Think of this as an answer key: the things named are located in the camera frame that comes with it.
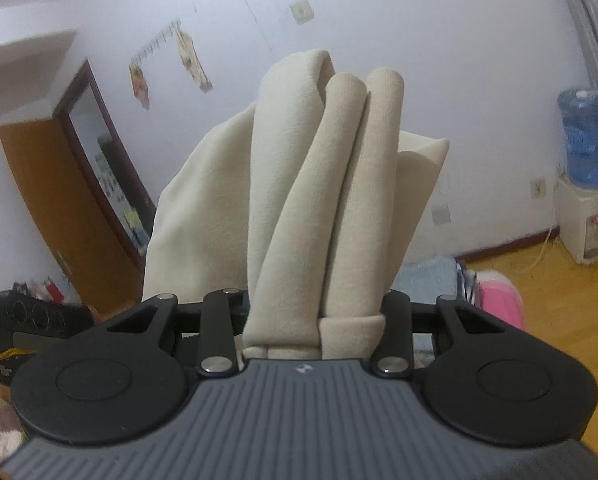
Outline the pink floral blanket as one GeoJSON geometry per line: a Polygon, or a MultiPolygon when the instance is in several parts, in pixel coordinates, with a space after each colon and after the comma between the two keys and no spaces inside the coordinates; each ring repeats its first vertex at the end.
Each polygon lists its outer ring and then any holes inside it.
{"type": "Polygon", "coordinates": [[[513,282],[496,270],[478,271],[476,278],[482,310],[524,330],[524,303],[513,282]]]}

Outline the wall hook rack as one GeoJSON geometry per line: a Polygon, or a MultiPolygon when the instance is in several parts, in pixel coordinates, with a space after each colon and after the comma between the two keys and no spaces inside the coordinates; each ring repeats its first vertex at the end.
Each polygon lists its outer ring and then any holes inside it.
{"type": "Polygon", "coordinates": [[[179,18],[160,29],[128,62],[132,93],[143,110],[150,109],[148,77],[161,72],[171,75],[175,66],[185,73],[201,92],[208,93],[213,89],[212,81],[201,63],[195,41],[182,27],[179,18]]]}

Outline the beige zip hoodie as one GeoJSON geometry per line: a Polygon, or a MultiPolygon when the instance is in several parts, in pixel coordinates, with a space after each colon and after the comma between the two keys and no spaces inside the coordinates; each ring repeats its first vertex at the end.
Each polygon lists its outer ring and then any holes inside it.
{"type": "Polygon", "coordinates": [[[366,359],[449,151],[401,128],[402,76],[287,56],[162,191],[142,293],[248,292],[249,359],[366,359]]]}

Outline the brown wooden door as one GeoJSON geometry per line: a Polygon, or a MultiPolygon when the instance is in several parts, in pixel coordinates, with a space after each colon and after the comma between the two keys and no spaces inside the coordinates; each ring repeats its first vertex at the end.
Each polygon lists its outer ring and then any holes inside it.
{"type": "Polygon", "coordinates": [[[140,301],[142,277],[78,168],[55,119],[0,126],[26,208],[84,304],[100,314],[140,301]]]}

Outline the wall light switch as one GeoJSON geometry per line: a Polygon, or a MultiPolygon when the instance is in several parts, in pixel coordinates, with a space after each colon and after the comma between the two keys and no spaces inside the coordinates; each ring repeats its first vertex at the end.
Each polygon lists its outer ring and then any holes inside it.
{"type": "Polygon", "coordinates": [[[289,8],[293,19],[298,25],[308,23],[314,18],[314,11],[308,0],[298,0],[292,3],[289,8]]]}

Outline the blue water jug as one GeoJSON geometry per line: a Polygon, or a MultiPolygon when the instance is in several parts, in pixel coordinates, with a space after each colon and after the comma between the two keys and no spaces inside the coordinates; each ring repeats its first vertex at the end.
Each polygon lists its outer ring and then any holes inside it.
{"type": "Polygon", "coordinates": [[[598,188],[598,90],[565,90],[557,106],[565,133],[567,177],[580,188],[598,188]]]}

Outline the white water dispenser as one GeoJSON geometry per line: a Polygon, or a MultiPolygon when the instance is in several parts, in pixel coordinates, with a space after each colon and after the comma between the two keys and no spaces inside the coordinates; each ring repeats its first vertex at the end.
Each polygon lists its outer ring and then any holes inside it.
{"type": "Polygon", "coordinates": [[[556,187],[556,213],[561,241],[575,262],[597,262],[598,188],[580,188],[561,176],[556,187]]]}

